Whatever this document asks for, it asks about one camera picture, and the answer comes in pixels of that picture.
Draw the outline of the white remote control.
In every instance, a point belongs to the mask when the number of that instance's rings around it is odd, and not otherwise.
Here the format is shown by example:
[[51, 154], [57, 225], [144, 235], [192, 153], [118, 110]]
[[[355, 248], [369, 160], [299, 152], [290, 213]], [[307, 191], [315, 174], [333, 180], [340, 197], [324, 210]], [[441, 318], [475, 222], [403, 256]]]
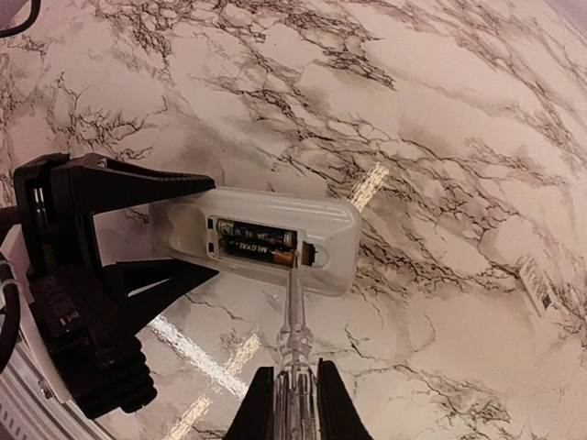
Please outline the white remote control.
[[[283, 285], [289, 270], [303, 271], [309, 292], [340, 296], [352, 285], [360, 242], [360, 213], [337, 199], [218, 187], [150, 205], [153, 242], [164, 254], [255, 281]], [[228, 219], [292, 230], [291, 267], [228, 255], [216, 221]]]

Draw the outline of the white battery cover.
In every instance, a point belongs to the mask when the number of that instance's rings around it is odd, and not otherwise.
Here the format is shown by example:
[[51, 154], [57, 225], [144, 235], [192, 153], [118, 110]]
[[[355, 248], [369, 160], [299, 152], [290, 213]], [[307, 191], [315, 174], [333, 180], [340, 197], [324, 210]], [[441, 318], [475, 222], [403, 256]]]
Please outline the white battery cover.
[[525, 255], [519, 263], [519, 278], [537, 315], [553, 318], [560, 307], [552, 282], [533, 256]]

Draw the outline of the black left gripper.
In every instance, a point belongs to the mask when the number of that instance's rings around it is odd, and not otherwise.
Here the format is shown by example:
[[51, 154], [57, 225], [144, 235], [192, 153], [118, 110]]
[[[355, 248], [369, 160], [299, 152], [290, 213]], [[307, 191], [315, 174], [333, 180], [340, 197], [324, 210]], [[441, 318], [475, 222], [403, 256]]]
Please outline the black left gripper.
[[136, 334], [219, 272], [177, 259], [103, 267], [94, 215], [210, 191], [213, 178], [90, 153], [17, 168], [33, 317], [59, 379], [89, 419], [133, 413], [157, 395]]

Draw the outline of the clear plastic screwdriver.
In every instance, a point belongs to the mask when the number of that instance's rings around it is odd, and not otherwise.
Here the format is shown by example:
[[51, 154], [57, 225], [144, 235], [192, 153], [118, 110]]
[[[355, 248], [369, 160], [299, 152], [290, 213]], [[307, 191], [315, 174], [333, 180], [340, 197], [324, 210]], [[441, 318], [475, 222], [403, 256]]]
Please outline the clear plastic screwdriver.
[[309, 358], [313, 334], [305, 321], [303, 271], [288, 275], [282, 328], [278, 335], [281, 365], [274, 382], [273, 437], [279, 440], [317, 439], [316, 378]]

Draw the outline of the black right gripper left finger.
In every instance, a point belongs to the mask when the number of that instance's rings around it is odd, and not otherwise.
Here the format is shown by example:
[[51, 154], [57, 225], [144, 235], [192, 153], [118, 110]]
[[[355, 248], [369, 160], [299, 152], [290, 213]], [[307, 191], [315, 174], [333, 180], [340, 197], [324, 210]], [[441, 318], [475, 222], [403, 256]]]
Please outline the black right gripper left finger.
[[273, 386], [273, 367], [258, 368], [224, 440], [272, 439]]

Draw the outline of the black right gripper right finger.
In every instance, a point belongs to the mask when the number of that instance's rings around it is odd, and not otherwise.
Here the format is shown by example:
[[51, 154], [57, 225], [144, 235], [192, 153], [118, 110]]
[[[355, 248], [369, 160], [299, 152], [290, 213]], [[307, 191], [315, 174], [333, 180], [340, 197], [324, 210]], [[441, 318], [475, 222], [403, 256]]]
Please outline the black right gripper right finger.
[[372, 440], [331, 360], [318, 362], [317, 409], [322, 439]]

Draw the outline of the black AAA battery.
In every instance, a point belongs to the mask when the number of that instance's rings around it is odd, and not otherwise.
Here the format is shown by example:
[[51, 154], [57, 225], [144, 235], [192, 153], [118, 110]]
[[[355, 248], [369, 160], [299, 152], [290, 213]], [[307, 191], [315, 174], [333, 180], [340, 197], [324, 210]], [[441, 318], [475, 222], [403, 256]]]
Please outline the black AAA battery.
[[292, 250], [274, 245], [229, 237], [223, 240], [223, 246], [231, 256], [288, 267], [294, 264]]
[[258, 241], [284, 248], [295, 248], [297, 245], [297, 235], [295, 231], [272, 226], [218, 219], [216, 221], [216, 230], [219, 234], [224, 236]]

